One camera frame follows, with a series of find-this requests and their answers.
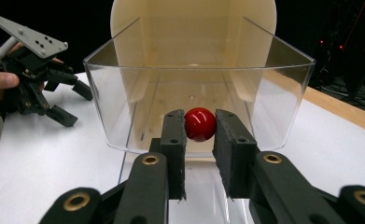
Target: beige curved panel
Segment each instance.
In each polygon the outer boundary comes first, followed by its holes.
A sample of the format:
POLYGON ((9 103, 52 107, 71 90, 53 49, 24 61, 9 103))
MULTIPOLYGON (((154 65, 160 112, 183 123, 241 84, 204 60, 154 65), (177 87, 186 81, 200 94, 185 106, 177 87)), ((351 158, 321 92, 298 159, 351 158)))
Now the beige curved panel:
POLYGON ((139 17, 247 17, 274 34, 274 0, 115 0, 111 11, 112 36, 139 17))

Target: clear plastic bin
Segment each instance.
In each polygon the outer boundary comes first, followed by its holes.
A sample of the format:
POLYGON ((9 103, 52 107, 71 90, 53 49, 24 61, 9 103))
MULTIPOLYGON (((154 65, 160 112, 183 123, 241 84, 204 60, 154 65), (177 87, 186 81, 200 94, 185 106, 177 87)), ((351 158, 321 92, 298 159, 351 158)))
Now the clear plastic bin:
MULTIPOLYGON (((107 143, 142 153, 166 113, 193 107, 231 111, 261 150, 282 147, 315 60, 244 17, 164 16, 137 18, 84 65, 107 143)), ((187 157, 212 157, 213 138, 189 140, 187 157)))

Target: white table surface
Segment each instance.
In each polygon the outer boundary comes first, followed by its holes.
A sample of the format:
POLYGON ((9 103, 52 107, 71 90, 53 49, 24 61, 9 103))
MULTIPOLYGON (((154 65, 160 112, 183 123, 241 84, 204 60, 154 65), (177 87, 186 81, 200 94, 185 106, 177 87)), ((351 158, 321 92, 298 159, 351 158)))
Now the white table surface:
MULTIPOLYGON (((79 78, 87 82, 85 74, 79 78)), ((66 85, 45 94, 78 121, 64 128, 46 116, 7 116, 0 142, 0 224, 38 223, 70 189, 104 193, 119 183, 124 153, 106 145, 94 101, 66 85)), ((305 100, 277 152, 313 186, 335 196, 342 186, 365 186, 365 130, 305 100)))

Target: red ball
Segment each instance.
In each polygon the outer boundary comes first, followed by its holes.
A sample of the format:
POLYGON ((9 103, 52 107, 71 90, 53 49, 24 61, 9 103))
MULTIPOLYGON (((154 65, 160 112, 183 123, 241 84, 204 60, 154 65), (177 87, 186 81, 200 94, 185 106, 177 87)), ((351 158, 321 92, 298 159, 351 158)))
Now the red ball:
POLYGON ((211 111, 196 107, 185 114, 186 136, 196 142, 210 139, 217 128, 217 121, 211 111))

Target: metal bracket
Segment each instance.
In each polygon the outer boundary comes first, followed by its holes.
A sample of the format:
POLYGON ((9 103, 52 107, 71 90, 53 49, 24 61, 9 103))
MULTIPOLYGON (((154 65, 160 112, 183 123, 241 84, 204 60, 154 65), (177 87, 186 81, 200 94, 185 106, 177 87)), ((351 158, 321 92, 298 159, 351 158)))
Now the metal bracket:
POLYGON ((26 26, 0 16, 0 28, 40 58, 48 58, 68 49, 68 43, 43 35, 26 26))

